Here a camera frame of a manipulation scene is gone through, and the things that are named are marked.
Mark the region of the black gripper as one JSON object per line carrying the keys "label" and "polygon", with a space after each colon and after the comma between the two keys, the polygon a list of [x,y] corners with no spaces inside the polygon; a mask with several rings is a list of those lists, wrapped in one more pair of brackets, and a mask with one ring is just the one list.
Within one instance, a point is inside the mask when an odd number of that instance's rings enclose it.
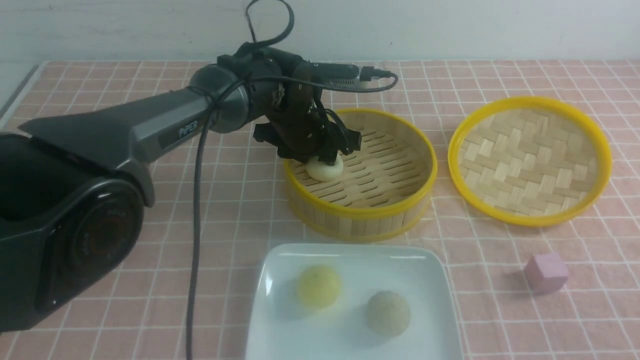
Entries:
{"label": "black gripper", "polygon": [[283,159],[304,164],[322,161],[334,166],[339,153],[361,150],[362,135],[348,129],[335,111],[322,104],[322,83],[313,81],[311,62],[303,61],[290,74],[294,82],[283,85],[279,107],[266,114],[267,123],[254,126],[253,138],[278,150]]}

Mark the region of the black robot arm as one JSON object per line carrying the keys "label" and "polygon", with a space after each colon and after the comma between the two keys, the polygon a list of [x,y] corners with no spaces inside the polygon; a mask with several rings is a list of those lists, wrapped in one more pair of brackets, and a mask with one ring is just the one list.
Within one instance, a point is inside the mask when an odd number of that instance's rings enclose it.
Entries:
{"label": "black robot arm", "polygon": [[1,134],[1,331],[36,326],[116,269],[156,196],[150,164],[204,129],[266,116],[259,142],[296,160],[343,147],[313,111],[318,88],[370,69],[312,63],[276,48],[220,55],[189,84],[97,111],[34,118]]}

